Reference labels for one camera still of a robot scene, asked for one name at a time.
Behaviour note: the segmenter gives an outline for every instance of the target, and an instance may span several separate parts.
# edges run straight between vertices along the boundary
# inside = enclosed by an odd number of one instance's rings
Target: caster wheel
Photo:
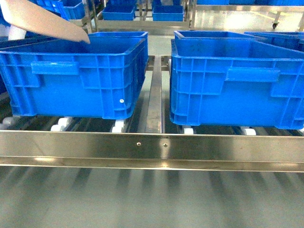
[[[277,25],[278,25],[278,23],[273,23],[273,24],[272,24],[272,28],[273,28],[273,29],[276,29]]]

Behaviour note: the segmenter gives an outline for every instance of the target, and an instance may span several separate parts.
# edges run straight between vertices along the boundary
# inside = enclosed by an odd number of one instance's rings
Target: reflective metal surface
[[[304,12],[304,6],[247,6],[247,5],[197,5],[197,11],[260,11]]]
[[[162,57],[155,56],[149,96],[146,133],[164,133],[162,117]]]
[[[1,165],[304,171],[303,137],[1,131],[0,142]]]

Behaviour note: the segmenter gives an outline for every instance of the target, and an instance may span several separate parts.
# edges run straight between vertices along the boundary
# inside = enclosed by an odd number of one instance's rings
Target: metal bar
[[[102,29],[132,29],[149,31],[151,29],[161,30],[185,30],[189,28],[188,22],[177,22],[177,21],[126,21],[126,20],[98,20],[97,22],[98,31]]]
[[[281,12],[277,12],[277,13],[276,13],[274,23],[278,23],[278,22],[279,22],[280,15],[281,15]]]
[[[197,5],[197,11],[304,12],[304,6]]]
[[[139,3],[139,20],[143,20],[143,5],[142,5],[142,3],[141,3],[141,1],[140,1],[140,3]]]
[[[85,8],[85,18],[86,18],[87,31],[88,31],[88,33],[92,33],[93,28],[92,28],[92,22],[91,22],[91,15],[90,15],[90,9],[89,9],[89,5],[88,5],[88,0],[82,0],[82,3],[83,3],[84,8]]]
[[[196,6],[197,6],[197,0],[191,0],[192,2],[192,8],[191,8],[191,20],[190,20],[190,24],[189,24],[189,28],[190,29],[194,29],[195,27],[195,14],[196,14]]]
[[[94,18],[94,23],[95,23],[95,28],[94,28],[94,32],[97,32],[97,14],[96,14],[96,6],[95,6],[95,2],[94,0],[91,0],[92,6],[93,6],[93,18]]]
[[[0,131],[0,142],[0,165],[304,172],[295,136]]]
[[[302,32],[304,30],[304,13],[299,23],[299,31]]]
[[[151,81],[146,133],[163,133],[162,117],[162,57],[155,56]]]

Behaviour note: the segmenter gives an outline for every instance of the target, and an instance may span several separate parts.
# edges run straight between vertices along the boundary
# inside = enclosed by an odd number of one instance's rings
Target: stacked blue crate
[[[184,9],[178,0],[173,5],[162,5],[160,0],[152,2],[153,21],[183,21]]]
[[[134,20],[135,0],[110,0],[103,10],[104,20]]]

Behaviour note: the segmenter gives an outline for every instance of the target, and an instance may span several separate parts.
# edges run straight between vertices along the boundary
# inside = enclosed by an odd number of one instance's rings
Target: blue bin
[[[37,0],[37,4],[41,6],[42,8],[49,10],[51,12],[55,12],[61,15],[61,17],[65,20],[71,19],[65,9],[63,4],[66,2],[65,1],[56,1],[56,0]]]
[[[110,0],[111,5],[136,5],[136,0]]]
[[[269,5],[269,0],[255,0],[255,5],[259,6],[267,6]]]
[[[91,37],[0,49],[13,114],[126,119],[144,81],[144,39]]]
[[[184,9],[182,6],[154,6],[153,21],[183,21]]]
[[[255,0],[229,0],[230,5],[254,5]]]
[[[53,39],[55,38],[46,37],[46,36],[36,36],[34,38],[27,38],[20,40],[0,41],[0,48],[8,48],[8,47],[20,46],[25,44],[32,44],[32,43],[42,42],[46,40],[53,40]],[[6,88],[2,80],[2,76],[0,74],[0,94],[4,92],[6,92]]]
[[[198,0],[198,5],[228,5],[229,0]]]
[[[103,10],[104,20],[134,20],[136,7],[133,5],[107,5]]]
[[[56,12],[63,19],[75,20],[85,16],[85,8],[81,0],[37,0],[37,4],[51,12]]]
[[[173,123],[303,128],[304,53],[240,39],[171,43]]]
[[[4,26],[10,26],[10,24],[4,19],[3,17],[3,13],[0,7],[0,25],[4,25]]]
[[[270,6],[303,6],[304,0],[269,0]]]
[[[256,41],[266,41],[266,38],[257,37],[249,34],[241,34],[236,32],[224,31],[174,31],[176,39],[189,39],[189,38],[236,38],[236,39],[252,39]]]
[[[148,32],[96,32],[89,34],[89,37],[137,37],[145,39],[144,58],[148,62]]]
[[[299,41],[304,38],[302,32],[245,32],[245,34],[264,37],[265,43],[294,50],[299,50]]]

